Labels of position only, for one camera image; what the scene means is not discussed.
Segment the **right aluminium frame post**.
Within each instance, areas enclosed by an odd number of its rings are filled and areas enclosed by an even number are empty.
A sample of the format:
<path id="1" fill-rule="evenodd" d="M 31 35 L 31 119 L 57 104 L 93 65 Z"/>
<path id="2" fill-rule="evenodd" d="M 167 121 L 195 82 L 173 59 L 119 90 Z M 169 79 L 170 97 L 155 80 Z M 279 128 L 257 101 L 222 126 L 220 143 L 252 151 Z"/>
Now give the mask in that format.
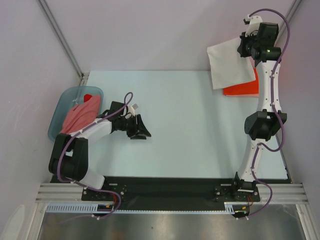
<path id="1" fill-rule="evenodd" d="M 300 7 L 303 5 L 303 0 L 293 0 L 287 13 L 285 14 L 285 18 L 288 21 L 288 23 L 290 23 L 293 18 L 295 17 L 295 15 L 299 12 Z M 287 32 L 287 27 L 285 22 L 283 22 L 280 25 L 279 28 L 279 34 L 278 34 L 278 38 L 275 42 L 276 45 L 278 45 L 280 43 L 281 38 L 283 37 L 283 35 Z"/>

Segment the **left aluminium frame post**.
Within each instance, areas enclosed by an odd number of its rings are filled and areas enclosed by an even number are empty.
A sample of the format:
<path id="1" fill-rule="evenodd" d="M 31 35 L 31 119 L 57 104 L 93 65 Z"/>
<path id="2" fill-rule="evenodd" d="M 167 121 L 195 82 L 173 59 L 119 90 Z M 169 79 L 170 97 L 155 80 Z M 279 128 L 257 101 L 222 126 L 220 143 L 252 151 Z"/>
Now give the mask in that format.
<path id="1" fill-rule="evenodd" d="M 45 18 L 48 21 L 49 26 L 51 27 L 53 33 L 57 37 L 57 40 L 62 47 L 62 50 L 65 52 L 67 59 L 69 60 L 70 64 L 72 65 L 74 71 L 76 72 L 77 76 L 81 79 L 83 77 L 83 72 L 80 68 L 80 65 L 78 64 L 75 55 L 68 44 L 52 10 L 50 9 L 49 4 L 47 3 L 46 0 L 37 0 L 36 1 L 42 10 Z"/>

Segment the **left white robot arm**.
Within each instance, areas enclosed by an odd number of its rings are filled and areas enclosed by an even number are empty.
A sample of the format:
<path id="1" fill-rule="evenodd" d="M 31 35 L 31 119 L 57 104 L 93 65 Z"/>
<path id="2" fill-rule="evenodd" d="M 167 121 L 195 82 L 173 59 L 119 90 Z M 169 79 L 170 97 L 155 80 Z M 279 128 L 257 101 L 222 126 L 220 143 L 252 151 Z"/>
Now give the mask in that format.
<path id="1" fill-rule="evenodd" d="M 152 135 L 145 127 L 136 107 L 112 101 L 110 108 L 99 114 L 90 124 L 73 133 L 60 133 L 55 138 L 48 170 L 63 182 L 75 181 L 93 188 L 100 200 L 110 196 L 111 188 L 105 177 L 90 167 L 90 147 L 115 131 L 125 132 L 131 140 L 145 140 Z"/>

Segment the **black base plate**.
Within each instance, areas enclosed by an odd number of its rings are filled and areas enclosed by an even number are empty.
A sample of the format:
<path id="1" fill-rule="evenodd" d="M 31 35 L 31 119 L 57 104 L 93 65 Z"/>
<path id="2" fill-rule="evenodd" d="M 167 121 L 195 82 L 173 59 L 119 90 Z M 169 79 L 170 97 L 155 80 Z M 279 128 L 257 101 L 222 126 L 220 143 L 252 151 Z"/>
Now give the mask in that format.
<path id="1" fill-rule="evenodd" d="M 101 190 L 82 187 L 84 202 L 113 202 L 118 209 L 207 210 L 218 203 L 259 203 L 263 192 L 236 191 L 231 178 L 106 177 Z"/>

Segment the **pink t shirt in basket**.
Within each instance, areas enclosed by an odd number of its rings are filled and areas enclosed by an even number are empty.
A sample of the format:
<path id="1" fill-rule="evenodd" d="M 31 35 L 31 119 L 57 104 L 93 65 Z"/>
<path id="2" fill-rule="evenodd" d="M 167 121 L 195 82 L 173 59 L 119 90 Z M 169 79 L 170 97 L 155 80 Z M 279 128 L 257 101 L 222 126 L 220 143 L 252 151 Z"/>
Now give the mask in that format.
<path id="1" fill-rule="evenodd" d="M 90 98 L 88 96 L 89 94 L 84 96 L 84 100 L 86 100 L 84 103 L 77 104 L 69 110 L 60 134 L 71 134 L 79 131 L 96 119 L 100 111 L 102 98 L 100 95 L 90 95 Z"/>

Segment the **aluminium frame post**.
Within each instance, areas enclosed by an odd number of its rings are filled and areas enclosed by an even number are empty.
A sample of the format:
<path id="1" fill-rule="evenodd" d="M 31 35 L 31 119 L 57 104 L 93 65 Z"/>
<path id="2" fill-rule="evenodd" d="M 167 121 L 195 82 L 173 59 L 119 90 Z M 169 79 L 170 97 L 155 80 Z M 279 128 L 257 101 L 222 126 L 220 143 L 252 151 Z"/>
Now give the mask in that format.
<path id="1" fill-rule="evenodd" d="M 49 4 L 47 3 L 46 0 L 37 0 L 36 1 L 42 10 L 45 18 L 48 21 L 49 26 L 51 27 L 53 33 L 57 37 L 57 40 L 62 47 L 62 50 L 65 52 L 67 59 L 69 60 L 70 64 L 72 65 L 74 71 L 76 72 L 77 76 L 81 79 L 83 77 L 83 72 L 80 68 L 80 65 L 78 64 L 75 55 L 68 44 L 52 10 L 50 9 Z"/>
<path id="2" fill-rule="evenodd" d="M 290 23 L 293 18 L 295 17 L 295 15 L 299 12 L 300 7 L 303 5 L 303 0 L 293 0 L 287 13 L 285 14 L 285 18 L 288 21 L 288 23 Z M 278 45 L 280 43 L 281 38 L 283 37 L 283 35 L 287 32 L 287 27 L 285 22 L 283 22 L 280 25 L 279 28 L 279 34 L 278 34 L 278 38 L 275 42 L 276 45 Z"/>

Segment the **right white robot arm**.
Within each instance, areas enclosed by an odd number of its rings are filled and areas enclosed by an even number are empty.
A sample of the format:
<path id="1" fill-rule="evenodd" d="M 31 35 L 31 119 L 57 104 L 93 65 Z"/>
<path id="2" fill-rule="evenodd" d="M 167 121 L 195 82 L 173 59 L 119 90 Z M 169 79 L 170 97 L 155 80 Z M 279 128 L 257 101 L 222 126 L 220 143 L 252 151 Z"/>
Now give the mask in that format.
<path id="1" fill-rule="evenodd" d="M 270 149 L 267 142 L 278 131 L 284 130 L 284 123 L 287 121 L 287 114 L 280 105 L 278 90 L 282 50 L 275 46 L 275 42 L 279 26 L 254 18 L 245 20 L 245 24 L 248 27 L 240 35 L 237 51 L 242 58 L 251 57 L 254 60 L 259 97 L 256 112 L 244 122 L 247 145 L 242 164 L 230 188 L 231 196 L 237 201 L 242 201 L 255 191 L 261 156 L 264 150 Z"/>

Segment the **white printed t shirt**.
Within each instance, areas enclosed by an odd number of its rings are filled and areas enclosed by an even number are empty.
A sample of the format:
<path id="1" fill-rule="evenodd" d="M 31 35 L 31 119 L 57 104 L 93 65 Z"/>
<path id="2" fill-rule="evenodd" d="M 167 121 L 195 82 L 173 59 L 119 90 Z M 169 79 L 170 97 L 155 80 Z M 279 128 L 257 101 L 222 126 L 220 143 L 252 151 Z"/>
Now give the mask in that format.
<path id="1" fill-rule="evenodd" d="M 207 48 L 214 90 L 256 80 L 251 61 L 241 57 L 237 51 L 240 43 L 240 38 L 234 38 Z"/>

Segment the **folded orange t shirt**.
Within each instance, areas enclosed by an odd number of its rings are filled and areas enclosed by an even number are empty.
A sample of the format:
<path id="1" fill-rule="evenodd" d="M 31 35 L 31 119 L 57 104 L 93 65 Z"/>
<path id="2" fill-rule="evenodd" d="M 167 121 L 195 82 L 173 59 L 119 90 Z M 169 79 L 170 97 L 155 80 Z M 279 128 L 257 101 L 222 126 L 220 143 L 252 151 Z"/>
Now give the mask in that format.
<path id="1" fill-rule="evenodd" d="M 222 91 L 223 95 L 259 95 L 259 77 L 256 68 L 254 68 L 253 70 L 255 74 L 254 81 L 226 87 Z"/>

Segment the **blue plastic basket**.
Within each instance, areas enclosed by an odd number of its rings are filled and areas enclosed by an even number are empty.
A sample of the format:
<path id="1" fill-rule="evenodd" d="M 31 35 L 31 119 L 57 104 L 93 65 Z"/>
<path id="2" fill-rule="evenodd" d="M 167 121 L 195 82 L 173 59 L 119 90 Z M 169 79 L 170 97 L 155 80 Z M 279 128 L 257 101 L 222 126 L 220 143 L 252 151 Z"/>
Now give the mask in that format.
<path id="1" fill-rule="evenodd" d="M 100 96 L 100 104 L 98 113 L 101 112 L 102 102 L 104 98 L 103 91 L 96 86 L 74 86 L 65 90 L 56 105 L 49 128 L 48 138 L 55 141 L 57 135 L 63 128 L 63 122 L 71 108 L 85 102 L 85 95 Z"/>

